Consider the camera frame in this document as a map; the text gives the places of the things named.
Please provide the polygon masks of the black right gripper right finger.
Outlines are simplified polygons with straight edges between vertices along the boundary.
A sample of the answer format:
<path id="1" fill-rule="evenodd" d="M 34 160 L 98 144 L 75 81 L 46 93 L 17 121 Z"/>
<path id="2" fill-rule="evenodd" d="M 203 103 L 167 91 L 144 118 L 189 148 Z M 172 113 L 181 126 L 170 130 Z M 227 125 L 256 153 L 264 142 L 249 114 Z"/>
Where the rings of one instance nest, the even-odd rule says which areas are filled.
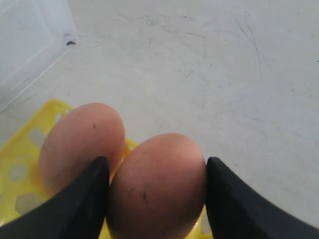
<path id="1" fill-rule="evenodd" d="M 215 239 L 317 239 L 319 230 L 262 197 L 218 157 L 207 161 L 206 211 Z"/>

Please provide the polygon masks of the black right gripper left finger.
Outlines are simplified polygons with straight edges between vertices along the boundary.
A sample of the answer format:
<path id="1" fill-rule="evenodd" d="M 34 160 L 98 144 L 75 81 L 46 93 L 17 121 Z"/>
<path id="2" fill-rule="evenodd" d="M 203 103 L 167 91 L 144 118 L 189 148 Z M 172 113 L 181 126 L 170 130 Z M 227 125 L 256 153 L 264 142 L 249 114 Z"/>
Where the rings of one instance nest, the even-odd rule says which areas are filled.
<path id="1" fill-rule="evenodd" d="M 106 214 L 109 166 L 96 158 L 47 202 L 0 228 L 2 239 L 97 239 Z"/>

